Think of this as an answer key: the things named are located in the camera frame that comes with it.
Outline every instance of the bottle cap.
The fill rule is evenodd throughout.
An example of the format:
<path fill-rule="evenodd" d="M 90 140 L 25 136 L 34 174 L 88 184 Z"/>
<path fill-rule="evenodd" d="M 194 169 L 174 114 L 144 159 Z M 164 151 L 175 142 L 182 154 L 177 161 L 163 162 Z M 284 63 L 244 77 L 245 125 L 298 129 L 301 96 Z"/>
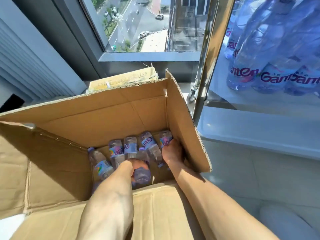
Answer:
<path fill-rule="evenodd" d="M 94 150 L 94 147 L 89 147 L 88 152 L 92 152 Z"/>

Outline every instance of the car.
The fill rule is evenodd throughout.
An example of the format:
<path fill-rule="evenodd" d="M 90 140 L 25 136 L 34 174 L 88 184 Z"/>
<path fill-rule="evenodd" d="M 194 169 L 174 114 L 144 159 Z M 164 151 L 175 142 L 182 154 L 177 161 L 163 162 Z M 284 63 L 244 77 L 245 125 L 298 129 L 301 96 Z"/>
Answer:
<path fill-rule="evenodd" d="M 155 19 L 162 20 L 163 17 L 164 17 L 163 14 L 157 14 L 157 15 L 155 16 Z"/>
<path fill-rule="evenodd" d="M 149 34 L 149 31 L 143 31 L 139 34 L 139 39 L 143 39 L 144 37 L 147 37 Z"/>

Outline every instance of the white shelf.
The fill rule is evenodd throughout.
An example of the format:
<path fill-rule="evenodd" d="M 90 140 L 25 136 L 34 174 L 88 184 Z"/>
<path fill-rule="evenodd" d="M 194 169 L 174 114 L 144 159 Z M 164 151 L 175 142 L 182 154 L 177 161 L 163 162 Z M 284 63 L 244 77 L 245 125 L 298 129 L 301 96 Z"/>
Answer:
<path fill-rule="evenodd" d="M 314 94 L 291 96 L 282 91 L 261 94 L 252 88 L 234 91 L 227 87 L 229 61 L 224 56 L 224 40 L 209 89 L 227 100 L 238 110 L 320 119 L 320 99 Z"/>
<path fill-rule="evenodd" d="M 319 122 L 274 114 L 203 107 L 204 140 L 226 141 L 320 160 Z"/>

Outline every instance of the metal pole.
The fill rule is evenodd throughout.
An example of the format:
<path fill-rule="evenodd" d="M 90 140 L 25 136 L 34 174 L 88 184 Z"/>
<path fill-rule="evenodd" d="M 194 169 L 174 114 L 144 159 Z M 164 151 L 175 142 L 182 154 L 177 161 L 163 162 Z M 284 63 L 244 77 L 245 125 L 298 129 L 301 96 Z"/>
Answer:
<path fill-rule="evenodd" d="M 210 0 L 200 55 L 197 79 L 200 78 L 198 96 L 194 105 L 193 120 L 198 125 L 212 74 L 225 36 L 235 0 Z"/>

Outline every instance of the window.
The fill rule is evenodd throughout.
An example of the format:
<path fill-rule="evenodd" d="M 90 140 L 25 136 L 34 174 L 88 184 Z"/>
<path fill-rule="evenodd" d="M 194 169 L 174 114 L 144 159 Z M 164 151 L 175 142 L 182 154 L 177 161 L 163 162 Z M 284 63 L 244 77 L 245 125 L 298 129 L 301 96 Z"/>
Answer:
<path fill-rule="evenodd" d="M 106 52 L 201 51 L 210 0 L 80 1 Z"/>

